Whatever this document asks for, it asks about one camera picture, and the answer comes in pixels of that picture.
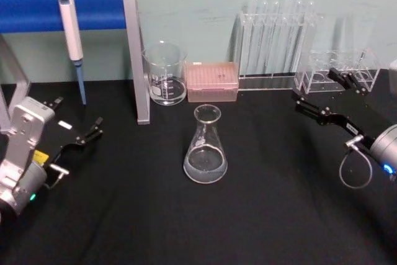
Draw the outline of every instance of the test tube rack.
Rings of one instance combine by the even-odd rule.
[[[295,79],[305,93],[342,91],[344,88],[327,77],[330,68],[341,74],[352,73],[359,83],[371,91],[378,77],[381,63],[371,49],[362,51],[311,52],[305,64],[299,67]]]
[[[239,90],[300,88],[295,73],[308,59],[317,21],[313,2],[250,0],[236,18]]]

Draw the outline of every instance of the erlenmeyer flask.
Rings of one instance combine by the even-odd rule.
[[[184,171],[198,183],[213,183],[225,175],[228,162],[216,130],[221,110],[213,105],[200,105],[194,110],[197,129],[184,161]]]

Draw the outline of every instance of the pipette tip box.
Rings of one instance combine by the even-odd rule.
[[[234,102],[238,93],[238,67],[233,62],[187,63],[189,102]]]

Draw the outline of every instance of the cable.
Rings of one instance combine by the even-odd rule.
[[[62,177],[61,177],[61,178],[58,177],[58,178],[56,179],[56,181],[55,181],[51,186],[49,186],[47,183],[45,183],[44,186],[45,186],[47,189],[51,190],[51,189],[53,189],[53,188],[58,184],[58,182],[61,181],[61,179],[62,179]]]
[[[371,182],[371,180],[372,180],[372,165],[371,165],[370,160],[366,157],[366,155],[363,154],[356,146],[351,147],[351,148],[353,148],[353,149],[349,150],[349,151],[345,154],[345,157],[343,158],[343,160],[342,160],[342,162],[341,162],[341,165],[340,165],[340,167],[339,167],[339,179],[342,181],[342,183],[343,183],[345,186],[347,186],[347,187],[349,187],[349,188],[351,188],[351,189],[363,189],[364,187],[366,187],[367,185],[369,185],[370,182]],[[367,162],[367,164],[368,164],[368,167],[369,167],[369,169],[370,169],[370,177],[368,178],[368,181],[367,181],[366,183],[362,184],[361,186],[351,186],[350,184],[346,183],[345,180],[344,180],[343,177],[342,177],[342,168],[343,168],[343,165],[344,165],[344,163],[345,163],[347,157],[353,152],[353,150],[356,151],[359,155],[361,155],[361,156],[366,160],[366,162]]]

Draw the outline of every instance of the liquid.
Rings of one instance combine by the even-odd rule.
[[[176,77],[165,77],[150,87],[150,98],[157,104],[171,106],[183,101],[186,97],[185,84]]]
[[[191,180],[212,183],[225,175],[228,163],[222,152],[210,145],[193,148],[185,157],[184,170]]]

